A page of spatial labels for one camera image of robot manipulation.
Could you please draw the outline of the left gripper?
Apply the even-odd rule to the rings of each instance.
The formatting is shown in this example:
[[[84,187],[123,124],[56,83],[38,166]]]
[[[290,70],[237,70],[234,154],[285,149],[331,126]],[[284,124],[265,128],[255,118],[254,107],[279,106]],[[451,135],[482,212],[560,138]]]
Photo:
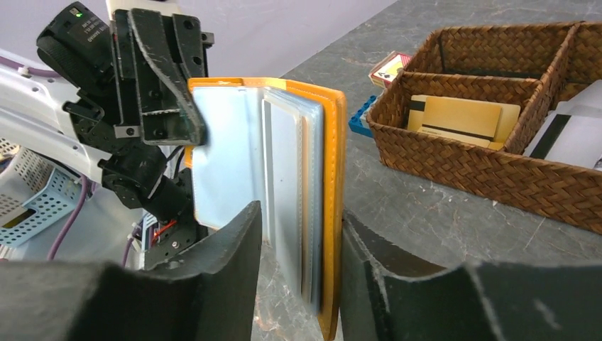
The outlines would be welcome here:
[[[37,37],[40,59],[77,88],[65,104],[78,139],[113,155],[136,144],[199,146],[207,125],[188,87],[208,75],[214,35],[175,1],[108,1],[103,21],[82,2]]]

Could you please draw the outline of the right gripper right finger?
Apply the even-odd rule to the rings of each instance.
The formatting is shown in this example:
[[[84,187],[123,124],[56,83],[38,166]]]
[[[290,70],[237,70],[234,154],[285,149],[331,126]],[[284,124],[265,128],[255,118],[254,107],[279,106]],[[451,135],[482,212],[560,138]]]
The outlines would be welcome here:
[[[345,212],[346,340],[600,340],[601,263],[421,259]]]

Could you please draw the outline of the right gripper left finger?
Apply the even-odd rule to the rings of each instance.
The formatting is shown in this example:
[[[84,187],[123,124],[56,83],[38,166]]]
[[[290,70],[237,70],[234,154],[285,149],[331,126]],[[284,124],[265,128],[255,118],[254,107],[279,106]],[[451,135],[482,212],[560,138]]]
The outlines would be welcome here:
[[[249,340],[261,204],[149,271],[1,263],[2,340]]]

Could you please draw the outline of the yellow leather card holder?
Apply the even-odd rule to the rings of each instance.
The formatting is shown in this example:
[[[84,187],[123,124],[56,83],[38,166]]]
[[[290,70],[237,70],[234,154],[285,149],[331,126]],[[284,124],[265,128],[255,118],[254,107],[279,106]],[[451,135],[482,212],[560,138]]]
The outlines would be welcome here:
[[[222,229],[261,203],[262,237],[291,290],[317,317],[325,340],[339,318],[346,164],[342,91],[275,77],[188,82],[208,141],[190,146],[195,217]]]

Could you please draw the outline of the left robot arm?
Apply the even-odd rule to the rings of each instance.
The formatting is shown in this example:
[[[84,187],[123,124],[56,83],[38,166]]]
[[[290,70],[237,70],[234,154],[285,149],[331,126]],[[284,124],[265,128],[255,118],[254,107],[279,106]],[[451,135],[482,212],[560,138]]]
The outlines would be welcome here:
[[[1,136],[111,190],[162,222],[191,222],[190,192],[163,146],[202,146],[189,80],[208,75],[214,34],[175,1],[108,1],[107,20],[73,1],[35,40],[46,69],[1,52]]]

